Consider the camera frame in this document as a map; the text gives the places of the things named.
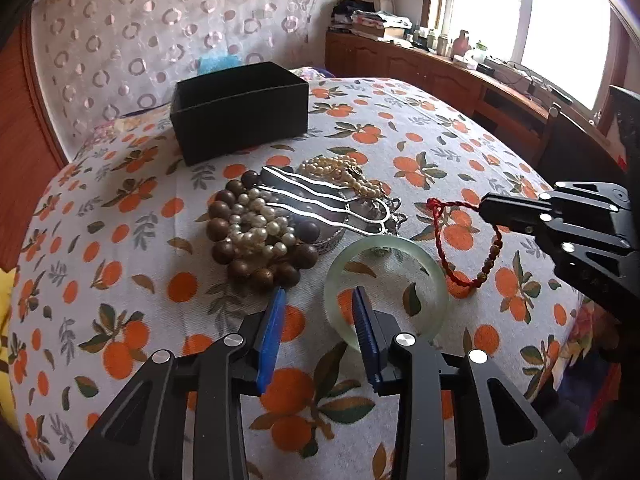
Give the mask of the black jewelry box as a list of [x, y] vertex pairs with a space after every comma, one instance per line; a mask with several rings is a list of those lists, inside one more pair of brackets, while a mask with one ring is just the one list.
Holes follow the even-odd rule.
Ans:
[[309, 82], [261, 62], [178, 82], [170, 121], [184, 163], [301, 136], [308, 129]]

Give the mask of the pale green jade bangle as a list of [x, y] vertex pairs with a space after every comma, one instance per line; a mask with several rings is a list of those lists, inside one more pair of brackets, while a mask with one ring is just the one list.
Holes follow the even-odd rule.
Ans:
[[429, 341], [444, 324], [449, 295], [442, 269], [421, 246], [406, 238], [360, 238], [333, 260], [323, 287], [329, 324], [354, 350], [359, 349], [352, 293], [361, 286], [372, 307], [393, 315], [399, 328]]

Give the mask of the long wooden sideboard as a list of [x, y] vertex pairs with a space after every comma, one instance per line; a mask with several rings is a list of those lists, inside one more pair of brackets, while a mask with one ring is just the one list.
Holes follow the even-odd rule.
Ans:
[[387, 77], [412, 84], [472, 118], [526, 162], [536, 162], [548, 112], [477, 70], [420, 49], [330, 30], [324, 64], [335, 76]]

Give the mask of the silver rhinestone bangle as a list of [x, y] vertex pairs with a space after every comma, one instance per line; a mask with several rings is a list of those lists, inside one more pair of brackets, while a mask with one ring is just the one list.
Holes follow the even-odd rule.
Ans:
[[320, 230], [318, 240], [314, 242], [314, 246], [317, 247], [319, 254], [323, 255], [337, 248], [337, 245], [340, 244], [341, 239], [347, 232], [344, 225], [349, 224], [350, 214], [348, 213], [349, 204], [338, 200], [330, 200], [329, 198], [319, 198], [319, 202], [324, 205], [324, 208], [312, 205], [310, 211], [318, 214], [323, 219], [338, 223], [338, 226], [329, 226], [319, 220], [314, 220]]

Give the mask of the silver wavy hair fork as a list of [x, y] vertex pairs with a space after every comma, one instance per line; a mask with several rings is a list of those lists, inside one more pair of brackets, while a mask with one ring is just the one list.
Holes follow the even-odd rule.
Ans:
[[260, 170], [257, 188], [269, 207], [293, 217], [361, 236], [396, 235], [406, 217], [398, 200], [362, 198], [347, 186], [313, 179], [273, 166]]

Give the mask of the orange print bed sheet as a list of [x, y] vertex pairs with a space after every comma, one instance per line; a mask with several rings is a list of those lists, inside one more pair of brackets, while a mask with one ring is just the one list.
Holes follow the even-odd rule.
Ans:
[[405, 82], [310, 85], [308, 129], [194, 166], [160, 107], [119, 119], [47, 185], [21, 249], [9, 327], [15, 413], [28, 461], [53, 479], [152, 353], [190, 356], [286, 291], [266, 392], [242, 403], [257, 479], [386, 479], [397, 402], [367, 382], [329, 324], [323, 287], [347, 231], [320, 255], [320, 230], [269, 207], [260, 170], [281, 168], [398, 200], [396, 235], [444, 274], [434, 344], [493, 358], [528, 400], [558, 384], [593, 340], [594, 307], [553, 274], [528, 237], [476, 213], [488, 193], [535, 198], [547, 182], [494, 134]]

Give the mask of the pink ceramic vase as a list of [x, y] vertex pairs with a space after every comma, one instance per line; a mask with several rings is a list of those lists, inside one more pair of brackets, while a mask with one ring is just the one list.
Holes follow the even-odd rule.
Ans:
[[466, 52], [471, 49], [469, 32], [465, 29], [461, 29], [459, 35], [452, 43], [450, 58], [455, 58], [456, 56], [463, 58], [466, 55]]

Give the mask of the bright window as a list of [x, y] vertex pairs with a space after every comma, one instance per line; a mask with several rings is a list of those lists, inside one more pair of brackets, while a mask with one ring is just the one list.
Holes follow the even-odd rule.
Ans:
[[450, 0], [445, 30], [541, 76], [589, 115], [602, 107], [612, 32], [608, 0]]

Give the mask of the yellow plush toy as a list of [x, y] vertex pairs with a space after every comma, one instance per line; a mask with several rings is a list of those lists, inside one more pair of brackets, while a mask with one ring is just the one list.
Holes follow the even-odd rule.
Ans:
[[11, 310], [11, 296], [15, 282], [16, 270], [0, 270], [0, 315], [1, 315], [1, 372], [0, 372], [0, 396], [1, 416], [15, 431], [18, 431], [15, 415], [15, 404], [10, 384], [9, 366], [9, 320]]

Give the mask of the stack of folded clothes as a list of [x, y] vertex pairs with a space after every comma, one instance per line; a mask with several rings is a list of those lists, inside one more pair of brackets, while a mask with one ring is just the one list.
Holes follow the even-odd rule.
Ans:
[[412, 21], [382, 10], [369, 0], [338, 0], [331, 12], [331, 32], [372, 38], [404, 39]]

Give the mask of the circle pattern sheer curtain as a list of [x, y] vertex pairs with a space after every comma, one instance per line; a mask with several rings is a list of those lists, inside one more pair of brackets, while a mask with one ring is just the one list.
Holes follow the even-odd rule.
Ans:
[[32, 41], [67, 157], [96, 126], [164, 104], [206, 58], [306, 64], [317, 0], [37, 0]]

